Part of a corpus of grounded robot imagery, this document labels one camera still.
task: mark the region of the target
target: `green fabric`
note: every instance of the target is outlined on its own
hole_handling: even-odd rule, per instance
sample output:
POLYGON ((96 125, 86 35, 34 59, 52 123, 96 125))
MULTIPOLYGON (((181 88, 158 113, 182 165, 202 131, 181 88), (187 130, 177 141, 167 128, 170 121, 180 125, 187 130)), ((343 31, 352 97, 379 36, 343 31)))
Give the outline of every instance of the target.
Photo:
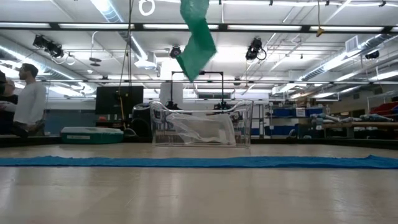
POLYGON ((217 52, 207 26, 208 8, 209 0, 181 0, 180 13, 192 35, 177 61, 191 82, 217 52))

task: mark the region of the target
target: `floor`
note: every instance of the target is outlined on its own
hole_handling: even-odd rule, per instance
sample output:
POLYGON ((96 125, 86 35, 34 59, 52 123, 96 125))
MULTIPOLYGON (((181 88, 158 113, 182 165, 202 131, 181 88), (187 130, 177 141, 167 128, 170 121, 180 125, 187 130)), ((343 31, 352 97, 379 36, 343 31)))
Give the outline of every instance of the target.
MULTIPOLYGON (((398 151, 321 145, 250 149, 150 144, 33 146, 0 157, 234 157, 398 151)), ((398 223, 398 170, 0 167, 1 224, 398 223)))

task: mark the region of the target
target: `person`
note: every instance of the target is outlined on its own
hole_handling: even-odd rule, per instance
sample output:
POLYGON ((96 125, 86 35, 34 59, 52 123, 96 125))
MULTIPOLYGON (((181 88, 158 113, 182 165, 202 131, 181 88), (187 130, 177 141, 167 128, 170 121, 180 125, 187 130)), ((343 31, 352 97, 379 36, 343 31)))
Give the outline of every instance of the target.
POLYGON ((14 134, 20 137, 44 134, 43 113, 45 109, 45 87, 36 82, 39 70, 31 64, 22 64, 19 78, 26 82, 19 94, 14 114, 14 134))
POLYGON ((14 112, 18 104, 18 96, 14 94, 14 82, 7 78, 4 92, 0 95, 0 134, 12 134, 14 112))

